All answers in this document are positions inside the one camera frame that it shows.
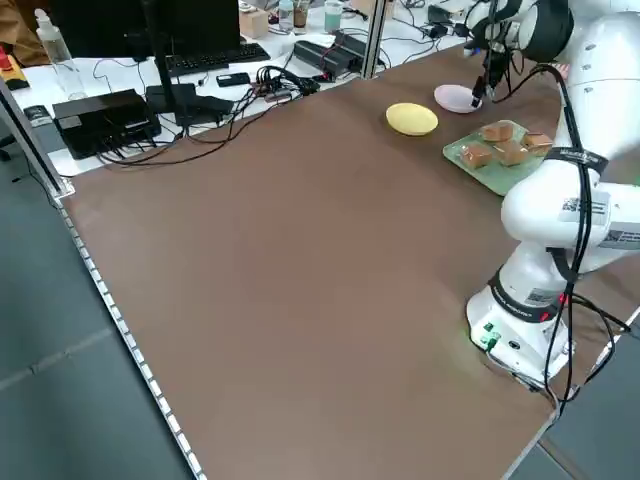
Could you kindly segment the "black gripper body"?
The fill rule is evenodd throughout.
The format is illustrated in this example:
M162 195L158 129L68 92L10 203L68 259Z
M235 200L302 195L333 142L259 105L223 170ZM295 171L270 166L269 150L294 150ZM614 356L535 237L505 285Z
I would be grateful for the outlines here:
M499 83L504 76L504 46L492 43L483 61L484 79L487 83Z

